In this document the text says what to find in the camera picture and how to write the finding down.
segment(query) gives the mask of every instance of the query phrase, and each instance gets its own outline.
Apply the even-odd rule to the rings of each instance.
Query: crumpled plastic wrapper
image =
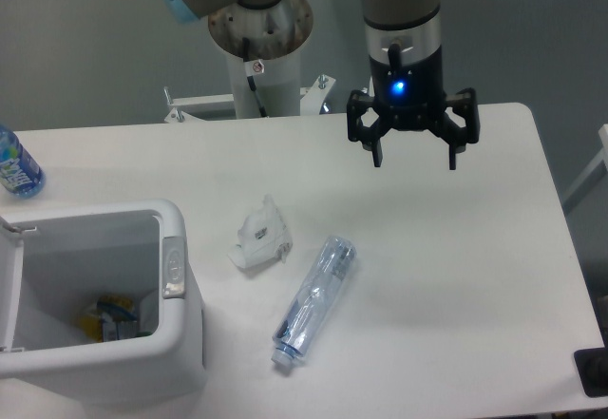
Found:
[[[292,236],[272,196],[264,197],[264,206],[249,215],[238,230],[238,245],[228,257],[239,269],[249,269],[271,259],[285,262],[292,249]]]

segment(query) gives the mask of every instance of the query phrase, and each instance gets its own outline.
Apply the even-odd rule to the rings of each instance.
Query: blue bottle label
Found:
[[[27,192],[36,187],[41,178],[40,166],[20,143],[3,152],[0,158],[0,181],[11,193]]]

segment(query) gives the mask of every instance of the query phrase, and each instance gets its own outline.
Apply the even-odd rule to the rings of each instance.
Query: white table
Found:
[[[20,133],[47,171],[0,211],[164,197],[184,214],[207,302],[203,392],[83,407],[16,381],[0,416],[471,418],[590,409],[573,352],[598,325],[532,116],[481,107],[482,139],[390,132],[384,163],[347,141],[344,115]],[[226,256],[271,193],[294,237],[257,275]],[[305,367],[273,369],[271,335],[328,234],[359,257]]]

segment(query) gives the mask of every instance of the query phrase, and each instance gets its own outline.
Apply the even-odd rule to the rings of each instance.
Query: water bottle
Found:
[[[20,198],[31,198],[45,185],[45,174],[14,132],[0,124],[0,182]]]
[[[304,357],[355,256],[356,251],[349,241],[333,236],[327,238],[273,336],[272,360],[277,365],[290,369],[294,359]]]

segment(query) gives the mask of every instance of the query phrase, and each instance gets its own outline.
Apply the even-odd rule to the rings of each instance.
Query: bottle cap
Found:
[[[294,363],[294,358],[280,349],[275,349],[271,360],[277,365],[281,366],[283,369],[287,370],[290,369]]]

